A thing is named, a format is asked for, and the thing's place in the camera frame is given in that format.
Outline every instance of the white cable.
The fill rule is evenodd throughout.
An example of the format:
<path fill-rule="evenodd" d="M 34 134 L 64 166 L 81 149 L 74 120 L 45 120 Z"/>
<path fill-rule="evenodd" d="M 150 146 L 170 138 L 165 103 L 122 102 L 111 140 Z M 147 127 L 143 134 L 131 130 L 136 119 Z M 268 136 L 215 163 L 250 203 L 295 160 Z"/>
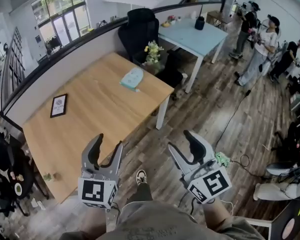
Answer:
<path fill-rule="evenodd" d="M 220 201 L 221 201 L 221 202 L 224 202 L 224 203 L 227 203 L 227 204 L 231 204 L 231 205 L 232 205 L 232 212 L 231 212 L 231 216 L 233 216 L 233 215 L 234 215 L 234 209 L 235 209 L 235 207 L 234 207 L 234 204 L 233 204 L 232 202 L 223 201 L 223 200 L 221 200 L 221 199 L 220 199 Z"/>

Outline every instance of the plate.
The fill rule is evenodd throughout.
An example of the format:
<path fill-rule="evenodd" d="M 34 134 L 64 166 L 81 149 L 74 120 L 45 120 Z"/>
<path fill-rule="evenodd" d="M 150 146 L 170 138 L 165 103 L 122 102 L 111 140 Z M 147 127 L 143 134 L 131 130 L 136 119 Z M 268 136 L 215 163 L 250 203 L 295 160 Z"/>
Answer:
<path fill-rule="evenodd" d="M 14 192 L 16 193 L 17 196 L 21 196 L 21 194 L 22 194 L 22 186 L 20 185 L 20 183 L 16 183 L 14 185 Z"/>

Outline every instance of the t-shirt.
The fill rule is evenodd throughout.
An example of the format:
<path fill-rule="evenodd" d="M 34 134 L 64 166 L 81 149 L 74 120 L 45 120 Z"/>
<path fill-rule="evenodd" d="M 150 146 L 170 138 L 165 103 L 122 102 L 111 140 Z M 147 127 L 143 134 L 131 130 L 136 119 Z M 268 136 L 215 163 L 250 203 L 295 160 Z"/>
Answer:
<path fill-rule="evenodd" d="M 248 30 L 257 26 L 257 14 L 255 12 L 248 12 L 245 15 L 246 20 L 243 21 L 241 31 L 248 33 Z"/>
<path fill-rule="evenodd" d="M 295 42 L 290 42 L 286 52 L 283 54 L 281 61 L 284 61 L 284 64 L 289 66 L 294 60 L 290 56 L 290 51 L 293 52 L 293 56 L 297 56 L 298 45 Z"/>
<path fill-rule="evenodd" d="M 97 240 L 264 240 L 241 217 L 226 219 L 215 231 L 190 215 L 159 201 L 132 202 L 121 211 L 117 226 Z M 63 234 L 62 240 L 81 240 L 80 233 Z"/>
<path fill-rule="evenodd" d="M 260 39 L 264 40 L 264 44 L 266 46 L 276 46 L 276 42 L 278 39 L 278 35 L 276 32 L 267 32 L 267 30 L 265 31 L 261 31 L 260 33 Z M 258 44 L 257 42 L 254 45 L 254 48 L 262 55 L 264 56 L 268 56 L 269 51 L 266 49 L 266 47 L 264 46 L 263 43 Z"/>

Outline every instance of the glass door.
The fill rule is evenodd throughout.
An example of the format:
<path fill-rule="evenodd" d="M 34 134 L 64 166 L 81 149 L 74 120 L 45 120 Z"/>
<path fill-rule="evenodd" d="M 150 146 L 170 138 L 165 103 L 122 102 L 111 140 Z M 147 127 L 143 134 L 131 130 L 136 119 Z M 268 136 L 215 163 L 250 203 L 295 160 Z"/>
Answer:
<path fill-rule="evenodd" d="M 78 29 L 77 29 L 74 12 L 70 11 L 70 12 L 66 13 L 64 15 L 64 18 L 65 18 L 65 22 L 66 22 L 66 25 L 67 25 L 68 30 L 69 30 L 71 40 L 73 41 L 73 40 L 75 40 L 79 37 L 79 32 L 78 32 Z"/>
<path fill-rule="evenodd" d="M 54 19 L 53 24 L 55 27 L 55 31 L 57 32 L 57 34 L 60 38 L 61 44 L 63 46 L 69 44 L 70 40 L 69 40 L 69 36 L 68 36 L 67 30 L 66 30 L 64 17 L 61 16 L 61 17 Z"/>

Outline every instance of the black t-shirt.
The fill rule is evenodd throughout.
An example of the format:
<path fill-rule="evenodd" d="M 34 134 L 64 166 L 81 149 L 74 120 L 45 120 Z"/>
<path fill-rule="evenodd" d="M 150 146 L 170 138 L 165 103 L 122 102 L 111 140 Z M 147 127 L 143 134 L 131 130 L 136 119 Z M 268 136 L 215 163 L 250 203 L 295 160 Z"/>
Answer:
<path fill-rule="evenodd" d="M 243 21 L 241 26 L 241 31 L 248 32 L 249 29 L 255 28 L 257 26 L 257 16 L 252 12 L 248 12 L 245 15 L 246 20 Z"/>
<path fill-rule="evenodd" d="M 293 52 L 293 56 L 297 56 L 298 45 L 295 42 L 290 42 L 287 48 L 287 51 L 282 56 L 282 60 L 285 64 L 290 65 L 294 60 L 290 56 L 290 51 Z"/>

